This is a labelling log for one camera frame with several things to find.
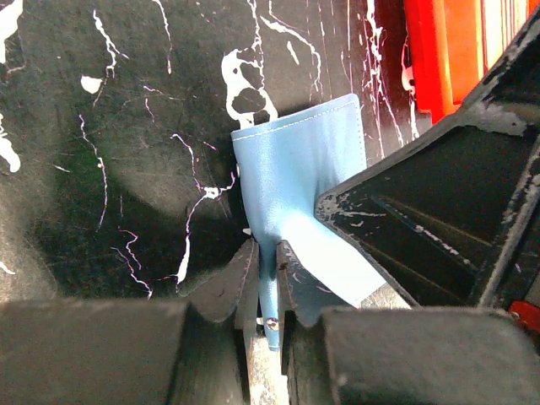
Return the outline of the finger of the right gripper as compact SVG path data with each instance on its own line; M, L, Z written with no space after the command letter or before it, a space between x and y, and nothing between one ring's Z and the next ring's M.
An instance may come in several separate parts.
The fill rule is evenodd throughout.
M507 308L539 277L539 15L454 114L316 217L411 305Z

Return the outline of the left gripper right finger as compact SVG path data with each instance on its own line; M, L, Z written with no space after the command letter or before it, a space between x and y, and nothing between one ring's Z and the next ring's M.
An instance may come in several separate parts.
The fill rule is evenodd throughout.
M362 309L278 245L281 371L293 404L536 404L539 357L500 310Z

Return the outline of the red plastic bin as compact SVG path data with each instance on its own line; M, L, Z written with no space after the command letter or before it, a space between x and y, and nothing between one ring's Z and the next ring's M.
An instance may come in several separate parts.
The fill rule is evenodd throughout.
M486 72L481 0L404 3L416 106L431 122L456 112Z

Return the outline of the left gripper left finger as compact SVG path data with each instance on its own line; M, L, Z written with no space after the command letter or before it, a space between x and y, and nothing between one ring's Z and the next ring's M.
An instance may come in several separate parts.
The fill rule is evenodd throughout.
M247 404L258 246L185 299L1 306L4 404Z

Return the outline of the blue card holder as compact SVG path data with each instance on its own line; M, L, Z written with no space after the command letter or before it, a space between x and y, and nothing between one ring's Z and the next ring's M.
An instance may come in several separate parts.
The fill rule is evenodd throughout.
M270 350L278 330L278 244L327 289L358 307L384 278L347 241L315 217L317 198L367 167L359 97L346 94L232 132L246 217L259 245L259 300Z

